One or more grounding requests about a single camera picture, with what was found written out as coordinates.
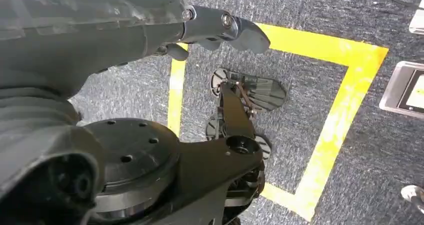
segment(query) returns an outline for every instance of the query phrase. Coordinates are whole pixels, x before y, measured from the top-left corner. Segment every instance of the screen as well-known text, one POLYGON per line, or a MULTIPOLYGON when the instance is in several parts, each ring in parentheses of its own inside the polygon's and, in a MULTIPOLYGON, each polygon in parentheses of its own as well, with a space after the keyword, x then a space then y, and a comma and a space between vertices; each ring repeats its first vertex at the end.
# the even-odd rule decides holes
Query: screen
POLYGON ((424 74, 418 77, 406 105, 424 109, 424 74))

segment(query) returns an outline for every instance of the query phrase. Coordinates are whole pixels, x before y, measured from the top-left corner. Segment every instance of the black cable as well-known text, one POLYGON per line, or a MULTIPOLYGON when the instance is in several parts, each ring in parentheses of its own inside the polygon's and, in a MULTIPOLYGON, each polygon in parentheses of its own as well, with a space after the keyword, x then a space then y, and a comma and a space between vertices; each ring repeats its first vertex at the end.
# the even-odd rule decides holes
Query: black cable
POLYGON ((405 7, 411 8, 411 9, 424 10, 424 8, 418 6, 414 3, 411 3, 411 2, 406 2, 406 1, 402 1, 402 0, 392 0, 392 1, 397 3, 397 4, 403 5, 405 7))

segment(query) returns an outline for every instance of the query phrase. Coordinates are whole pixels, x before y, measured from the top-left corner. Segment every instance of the screw hole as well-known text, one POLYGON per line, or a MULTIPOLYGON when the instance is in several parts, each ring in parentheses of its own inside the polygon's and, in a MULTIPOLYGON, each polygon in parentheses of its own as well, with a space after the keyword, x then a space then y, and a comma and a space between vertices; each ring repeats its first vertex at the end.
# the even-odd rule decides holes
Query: screw hole
POLYGON ((123 163, 129 163, 133 160, 133 156, 131 155, 126 155, 126 156, 121 156, 120 157, 120 161, 123 163))
POLYGON ((159 139, 157 139, 157 138, 150 138, 148 140, 148 142, 151 143, 151 144, 157 144, 157 143, 159 143, 159 139))
POLYGON ((78 183, 78 189, 81 192, 85 192, 87 191, 88 188, 89 188, 89 181, 87 179, 81 179, 78 183))

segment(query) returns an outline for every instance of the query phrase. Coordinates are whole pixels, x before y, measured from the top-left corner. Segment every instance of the mechanical part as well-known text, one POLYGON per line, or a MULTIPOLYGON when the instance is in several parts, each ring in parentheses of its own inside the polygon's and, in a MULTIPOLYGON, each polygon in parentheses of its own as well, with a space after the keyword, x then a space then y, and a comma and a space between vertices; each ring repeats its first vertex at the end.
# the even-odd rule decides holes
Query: mechanical part
MULTIPOLYGON (((424 8, 424 0, 421 0, 419 6, 424 8)), ((424 35, 424 9, 418 9, 415 12, 409 25, 409 31, 413 34, 424 35)))
MULTIPOLYGON (((230 121, 239 114, 246 117, 240 100, 226 92, 225 85, 223 88, 226 117, 230 121)), ((141 119, 87 125, 107 157, 106 186, 96 198, 92 221, 193 224, 192 216, 184 215, 188 213, 202 216, 200 221, 215 220, 215 224, 232 221, 262 191, 265 182, 260 146, 246 137, 252 123, 247 117, 242 122, 247 125, 233 124, 229 130, 245 136, 197 143, 179 142, 168 128, 141 119), (247 190, 237 192, 231 184, 247 190), (224 207, 231 210, 222 217, 224 207)))
POLYGON ((189 57, 189 52, 177 44, 168 44, 167 48, 167 54, 177 61, 185 61, 189 57))
MULTIPOLYGON (((206 125, 205 136, 207 141, 221 139, 226 137, 225 124, 223 119, 217 120, 214 116, 210 118, 206 125)), ((264 135, 254 135, 254 140, 259 144, 263 152, 263 160, 268 160, 271 156, 271 142, 264 135)))
POLYGON ((87 160, 79 155, 44 162, 2 201, 1 224, 39 220, 61 224, 64 214, 67 222, 77 222, 95 206, 93 175, 87 160))
POLYGON ((193 12, 190 9, 186 9, 182 12, 182 17, 188 21, 193 18, 193 12))
POLYGON ((177 136, 141 119, 104 120, 85 128, 106 153, 106 184, 96 197, 93 219, 125 221, 156 203, 176 176, 177 136))
POLYGON ((245 92, 248 99, 244 98, 244 102, 248 107, 252 103, 254 105, 251 105, 252 110, 272 111, 281 107, 286 98, 286 92, 275 80, 238 73, 225 68, 218 68, 212 74, 210 90, 213 95, 220 94, 222 82, 227 82, 232 86, 237 86, 239 83, 238 86, 243 88, 238 88, 240 91, 243 90, 241 97, 244 97, 243 92, 245 92))
POLYGON ((419 186, 409 185, 400 191, 402 197, 415 205, 415 207, 424 214, 424 189, 419 186))
POLYGON ((224 25, 225 28, 230 28, 231 25, 233 25, 233 18, 231 17, 230 14, 224 13, 222 15, 222 24, 224 25))
POLYGON ((424 64, 399 62, 381 99, 380 108, 424 119, 423 101, 424 64))
MULTIPOLYGON (((96 223, 226 224, 248 207, 224 209, 230 185, 257 170, 263 158, 261 152, 251 154, 259 151, 259 145, 253 141, 255 130, 233 85, 222 83, 219 94, 226 137, 198 143, 176 139, 161 144, 175 137, 167 128, 149 122, 144 128, 153 127, 151 132, 157 137, 146 141, 146 134, 139 130, 143 129, 140 120, 76 126, 80 118, 67 99, 90 75, 110 67, 153 54, 185 59, 187 52, 175 43, 216 49, 219 43, 228 42, 239 50, 262 53, 270 41, 258 26, 236 16, 223 19, 224 10, 193 7, 184 0, 0 0, 0 7, 1 206, 34 191, 20 185, 33 174, 44 176, 38 169, 45 164, 78 156, 86 170, 76 177, 69 172, 58 178, 60 184, 71 180, 70 184, 78 185, 70 191, 86 198, 87 206, 79 206, 78 212, 68 208, 56 212, 45 209, 45 203, 51 205, 49 197, 31 200, 25 205, 37 214, 50 212, 47 216, 61 219, 57 222, 35 214, 37 219, 31 222, 84 224, 90 217, 88 204, 94 200, 98 203, 92 217, 96 223), (248 139, 245 146, 233 144, 240 138, 248 139), (154 148, 143 150, 147 143, 162 149, 161 155, 154 148), (134 144, 140 145, 139 153, 132 153, 131 149, 138 149, 134 144), (171 161, 177 158, 171 149, 181 154, 174 165, 171 161)), ((54 194, 54 186, 48 192, 54 194)), ((1 211, 0 224, 19 224, 22 210, 19 214, 1 211)))
POLYGON ((189 57, 189 52, 178 44, 170 43, 168 45, 160 46, 153 54, 153 56, 164 55, 169 55, 177 61, 185 61, 189 57))
POLYGON ((270 40, 253 22, 219 9, 193 6, 194 17, 184 24, 183 43, 199 43, 206 49, 215 50, 222 42, 229 42, 240 51, 252 50, 264 53, 270 40))

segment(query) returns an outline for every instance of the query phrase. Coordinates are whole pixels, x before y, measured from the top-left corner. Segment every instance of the wheel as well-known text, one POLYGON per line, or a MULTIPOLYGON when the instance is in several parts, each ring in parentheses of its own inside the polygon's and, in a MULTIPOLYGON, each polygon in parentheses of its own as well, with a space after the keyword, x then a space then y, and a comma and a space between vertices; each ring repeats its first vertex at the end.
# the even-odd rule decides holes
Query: wheel
POLYGON ((210 78, 210 91, 215 97, 220 95, 220 84, 227 79, 227 70, 224 68, 216 69, 210 78))

